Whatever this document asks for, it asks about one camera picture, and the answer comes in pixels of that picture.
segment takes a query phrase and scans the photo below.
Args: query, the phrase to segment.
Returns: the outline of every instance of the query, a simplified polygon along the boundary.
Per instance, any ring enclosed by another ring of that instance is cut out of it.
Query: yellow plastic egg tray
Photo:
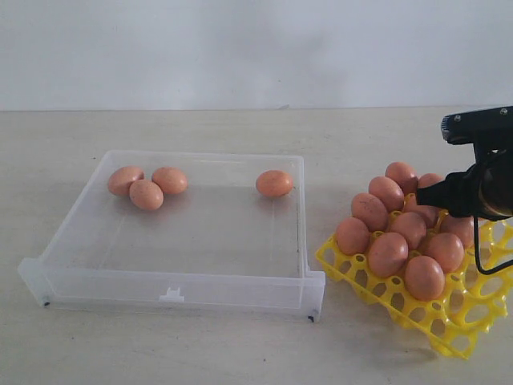
[[[401,212],[390,214],[390,223]],[[438,233],[440,223],[447,215],[441,211],[438,224],[428,230],[427,240]],[[383,232],[375,232],[376,239]],[[482,265],[489,269],[509,257],[513,249],[508,242],[513,238],[513,227],[503,222],[483,222],[479,226]],[[410,251],[409,258],[420,255]],[[499,317],[507,316],[506,296],[513,286],[513,268],[487,276],[478,273],[474,246],[465,250],[462,264],[453,273],[446,274],[446,284],[440,298],[422,302],[413,298],[401,275],[386,279],[370,272],[365,254],[344,255],[334,236],[316,252],[316,259],[328,277],[335,282],[347,281],[358,297],[367,304],[380,303],[398,325],[417,328],[429,339],[431,347],[447,357],[468,359],[475,349],[480,331],[487,333]]]

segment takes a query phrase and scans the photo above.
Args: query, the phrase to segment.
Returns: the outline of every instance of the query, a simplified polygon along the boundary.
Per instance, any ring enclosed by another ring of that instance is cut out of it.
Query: brown egg
[[[474,244],[474,218],[454,218],[447,215],[440,225],[440,233],[453,233],[462,240],[466,249]]]
[[[438,221],[439,209],[434,206],[419,206],[417,198],[411,197],[404,205],[405,213],[417,213],[426,222],[428,229],[433,229]]]
[[[401,234],[408,248],[415,250],[426,236],[426,222],[417,213],[404,213],[395,218],[390,231]]]
[[[164,194],[151,180],[136,180],[130,186],[130,200],[142,210],[157,210],[164,202]]]
[[[419,301],[431,301],[440,297],[446,284],[442,267],[426,255],[408,261],[404,283],[412,296]]]
[[[465,249],[458,236],[440,233],[430,239],[424,254],[438,262],[444,273],[452,273],[462,264]]]
[[[385,176],[399,184],[404,195],[417,191],[417,173],[409,164],[403,162],[390,163],[386,168]]]
[[[408,259],[406,239],[401,234],[385,233],[370,246],[367,258],[370,270],[377,277],[397,274]]]
[[[174,167],[157,168],[151,180],[159,185],[164,194],[183,193],[188,185],[184,172]]]
[[[430,187],[433,184],[437,184],[438,182],[441,182],[443,180],[443,176],[440,176],[439,174],[424,174],[420,178],[418,178],[418,186],[417,188],[425,188]]]
[[[345,255],[364,253],[369,246],[370,232],[358,218],[346,218],[337,227],[335,241]]]
[[[397,183],[386,176],[376,176],[369,183],[369,194],[377,197],[387,211],[402,209],[404,193]]]
[[[377,197],[361,192],[351,202],[351,213],[363,221],[370,231],[385,230],[388,225],[388,212]]]
[[[256,180],[256,189],[264,197],[282,197],[293,189],[292,177],[283,171],[269,170],[261,174]]]
[[[126,166],[114,172],[107,182],[108,190],[114,195],[126,196],[130,185],[136,180],[144,178],[144,171],[141,167]]]

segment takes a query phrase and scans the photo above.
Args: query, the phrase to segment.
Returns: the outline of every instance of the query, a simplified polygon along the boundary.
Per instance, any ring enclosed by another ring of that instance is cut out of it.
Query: white table surface
[[[510,383],[513,318],[498,319],[463,361],[438,356],[344,283],[327,281],[312,324],[45,310],[16,271],[44,250],[112,148],[302,155],[318,269],[315,249],[389,162],[467,169],[471,147],[450,146],[439,131],[445,114],[464,110],[0,113],[0,384]]]

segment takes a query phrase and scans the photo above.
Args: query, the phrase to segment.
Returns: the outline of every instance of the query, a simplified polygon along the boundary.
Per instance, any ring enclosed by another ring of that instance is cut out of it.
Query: egg tray
[[[401,214],[392,212],[390,223]],[[446,211],[440,212],[438,223],[428,230],[426,241],[438,233],[446,215]],[[382,234],[379,231],[372,233],[371,241]],[[505,221],[486,221],[479,226],[481,260],[485,268],[513,254],[513,249],[508,249],[512,238],[513,227]],[[418,250],[409,252],[409,258],[418,255],[421,255]],[[468,359],[475,349],[479,332],[487,333],[497,317],[507,316],[506,296],[513,286],[513,269],[491,276],[479,274],[474,246],[465,250],[460,267],[446,274],[442,295],[428,302],[415,299],[406,290],[402,279],[405,268],[398,275],[378,278],[370,271],[366,258],[365,254],[344,255],[337,247],[334,235],[316,252],[316,259],[328,277],[335,282],[347,281],[367,304],[383,305],[392,320],[403,328],[419,329],[428,337],[431,347],[442,355]]]

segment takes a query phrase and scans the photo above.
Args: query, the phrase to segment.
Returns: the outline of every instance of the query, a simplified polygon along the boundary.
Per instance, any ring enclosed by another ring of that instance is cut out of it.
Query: black cable
[[[491,269],[484,269],[481,266],[480,252],[479,252],[479,223],[477,216],[474,215],[474,255],[475,255],[475,266],[478,268],[478,271],[484,275],[492,275],[497,273],[500,270],[504,270],[507,267],[513,266],[513,259],[510,261],[501,263]]]

